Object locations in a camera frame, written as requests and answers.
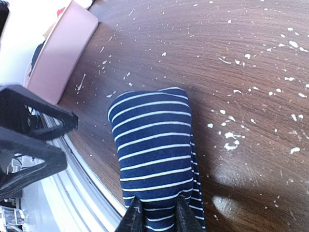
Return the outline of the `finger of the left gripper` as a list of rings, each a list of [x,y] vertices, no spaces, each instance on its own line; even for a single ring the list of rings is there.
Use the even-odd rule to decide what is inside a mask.
[[[67,168],[62,149],[1,127],[0,199]]]
[[[45,127],[42,116],[59,121]],[[38,140],[53,140],[78,129],[78,117],[35,95],[22,85],[0,86],[0,126]]]

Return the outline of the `red white-trimmed underwear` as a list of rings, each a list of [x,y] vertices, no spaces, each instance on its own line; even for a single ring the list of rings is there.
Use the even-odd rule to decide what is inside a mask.
[[[63,7],[61,9],[57,10],[57,13],[56,13],[57,17],[60,17],[63,14],[63,12],[65,11],[65,9],[66,9],[66,7]]]

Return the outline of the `striped navy underwear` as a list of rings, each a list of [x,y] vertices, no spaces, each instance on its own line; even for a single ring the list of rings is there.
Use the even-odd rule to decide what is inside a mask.
[[[184,198],[206,227],[188,94],[178,87],[129,91],[108,110],[125,206],[138,198],[147,232],[176,231],[176,203]]]

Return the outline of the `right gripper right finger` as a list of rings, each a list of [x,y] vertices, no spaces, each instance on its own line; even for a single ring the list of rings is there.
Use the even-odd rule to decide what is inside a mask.
[[[184,197],[179,197],[176,204],[176,231],[177,232],[204,232],[195,218]]]

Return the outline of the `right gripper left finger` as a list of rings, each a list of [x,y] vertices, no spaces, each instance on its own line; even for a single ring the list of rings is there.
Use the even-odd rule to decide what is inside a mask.
[[[142,202],[134,197],[126,214],[123,216],[115,232],[143,232],[144,215]]]

